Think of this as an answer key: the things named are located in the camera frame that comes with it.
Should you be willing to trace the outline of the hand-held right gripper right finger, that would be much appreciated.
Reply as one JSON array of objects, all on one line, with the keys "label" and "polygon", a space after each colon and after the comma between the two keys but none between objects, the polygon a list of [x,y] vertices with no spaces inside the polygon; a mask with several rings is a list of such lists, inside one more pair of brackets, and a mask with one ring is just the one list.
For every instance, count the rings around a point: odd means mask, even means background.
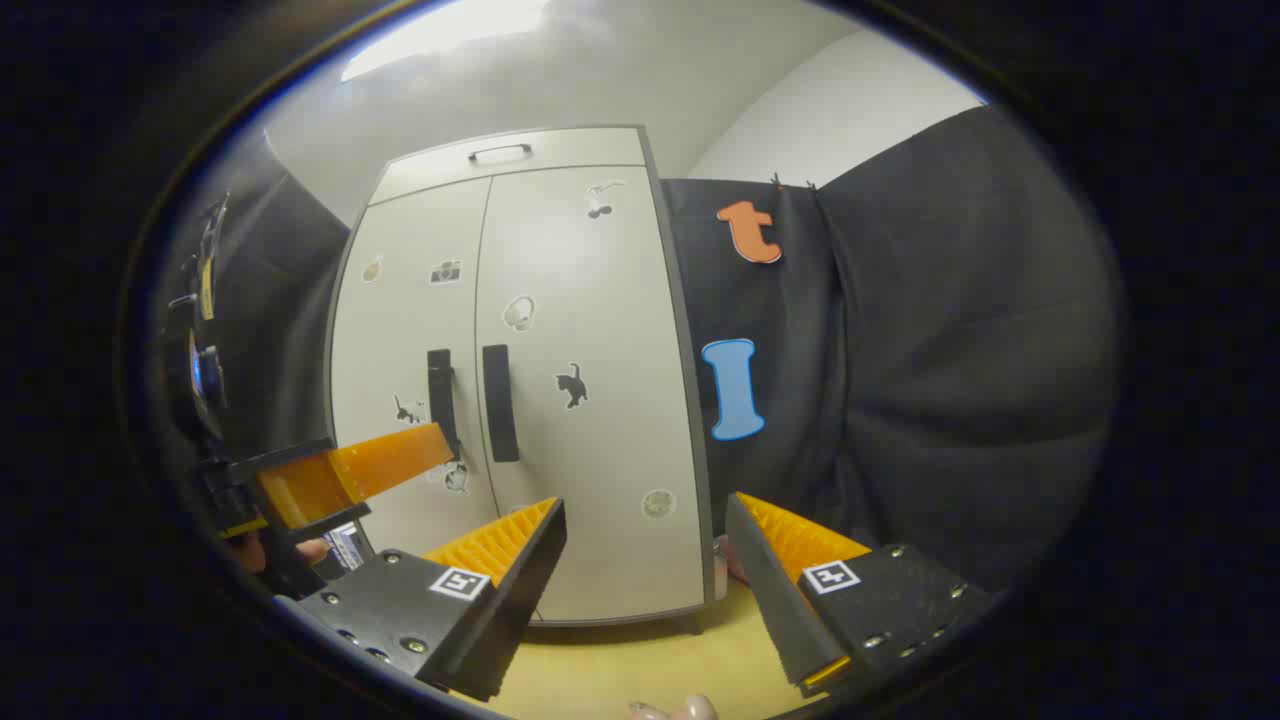
[{"label": "hand-held right gripper right finger", "polygon": [[783,674],[806,697],[888,685],[995,606],[914,546],[872,548],[741,492],[724,529]]}]

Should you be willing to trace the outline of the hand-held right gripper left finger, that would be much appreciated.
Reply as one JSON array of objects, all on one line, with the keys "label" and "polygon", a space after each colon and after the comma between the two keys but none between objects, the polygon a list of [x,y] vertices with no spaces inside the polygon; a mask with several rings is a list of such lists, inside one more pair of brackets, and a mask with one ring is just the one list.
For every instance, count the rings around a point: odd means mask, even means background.
[{"label": "hand-held right gripper left finger", "polygon": [[276,606],[355,666],[415,693],[500,692],[567,539],[550,497],[425,553],[384,550]]}]

